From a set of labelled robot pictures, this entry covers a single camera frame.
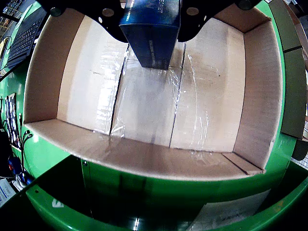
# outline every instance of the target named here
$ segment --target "keyboard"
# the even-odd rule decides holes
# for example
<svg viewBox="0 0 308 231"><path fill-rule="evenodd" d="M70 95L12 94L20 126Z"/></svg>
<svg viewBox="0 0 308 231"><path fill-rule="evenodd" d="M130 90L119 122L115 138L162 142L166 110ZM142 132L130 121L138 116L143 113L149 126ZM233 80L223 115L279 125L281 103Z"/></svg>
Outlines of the keyboard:
<svg viewBox="0 0 308 231"><path fill-rule="evenodd" d="M8 68L16 66L32 54L34 40L39 36L46 19L47 13L40 7L23 20L10 47L6 64Z"/></svg>
<svg viewBox="0 0 308 231"><path fill-rule="evenodd" d="M31 49L32 42L34 41L41 21L42 19L37 20L28 30L15 37L10 49L9 61Z"/></svg>

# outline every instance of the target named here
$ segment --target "plastic film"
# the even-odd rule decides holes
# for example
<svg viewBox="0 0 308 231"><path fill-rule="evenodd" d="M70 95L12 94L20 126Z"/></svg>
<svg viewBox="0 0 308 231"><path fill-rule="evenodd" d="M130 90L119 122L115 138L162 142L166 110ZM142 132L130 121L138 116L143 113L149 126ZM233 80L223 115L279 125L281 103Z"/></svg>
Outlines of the plastic film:
<svg viewBox="0 0 308 231"><path fill-rule="evenodd" d="M179 101L184 43L177 43L169 69L141 67L129 49L111 135L169 146Z"/></svg>
<svg viewBox="0 0 308 231"><path fill-rule="evenodd" d="M187 42L170 147L232 152L245 85L244 36L210 19Z"/></svg>
<svg viewBox="0 0 308 231"><path fill-rule="evenodd" d="M85 16L66 61L58 119L109 134L127 48Z"/></svg>

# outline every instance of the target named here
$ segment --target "blue box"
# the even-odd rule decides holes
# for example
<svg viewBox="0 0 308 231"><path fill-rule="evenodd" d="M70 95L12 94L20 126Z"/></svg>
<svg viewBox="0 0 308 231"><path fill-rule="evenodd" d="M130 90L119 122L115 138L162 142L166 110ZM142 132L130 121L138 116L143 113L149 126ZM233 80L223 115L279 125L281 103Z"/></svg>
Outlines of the blue box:
<svg viewBox="0 0 308 231"><path fill-rule="evenodd" d="M128 0L120 28L142 67L167 70L180 29L180 0Z"/></svg>

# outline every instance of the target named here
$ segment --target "sticker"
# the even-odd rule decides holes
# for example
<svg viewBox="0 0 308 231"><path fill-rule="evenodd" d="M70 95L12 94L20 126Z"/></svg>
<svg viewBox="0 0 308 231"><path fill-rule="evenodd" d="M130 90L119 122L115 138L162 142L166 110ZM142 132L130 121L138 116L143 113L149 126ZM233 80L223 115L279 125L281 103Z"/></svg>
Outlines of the sticker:
<svg viewBox="0 0 308 231"><path fill-rule="evenodd" d="M60 201L57 201L56 199L52 201L51 205L53 208L63 208L64 207L64 205Z"/></svg>
<svg viewBox="0 0 308 231"><path fill-rule="evenodd" d="M186 231L216 229L244 220L256 213L270 190L233 201L207 203Z"/></svg>

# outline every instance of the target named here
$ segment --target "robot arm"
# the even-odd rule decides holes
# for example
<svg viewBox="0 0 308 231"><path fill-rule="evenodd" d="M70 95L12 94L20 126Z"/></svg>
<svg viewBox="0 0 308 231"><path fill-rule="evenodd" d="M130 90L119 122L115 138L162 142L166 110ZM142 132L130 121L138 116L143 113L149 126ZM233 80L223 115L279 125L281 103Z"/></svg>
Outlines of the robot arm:
<svg viewBox="0 0 308 231"><path fill-rule="evenodd" d="M124 15L124 9L121 7L119 0L87 0L86 2L76 0L38 0L38 2L52 16L59 16L66 8L73 8L97 21L115 39L128 42L119 27L119 22ZM259 2L260 0L182 0L178 41L185 42L194 38L211 17L233 3L242 10L250 10Z"/></svg>

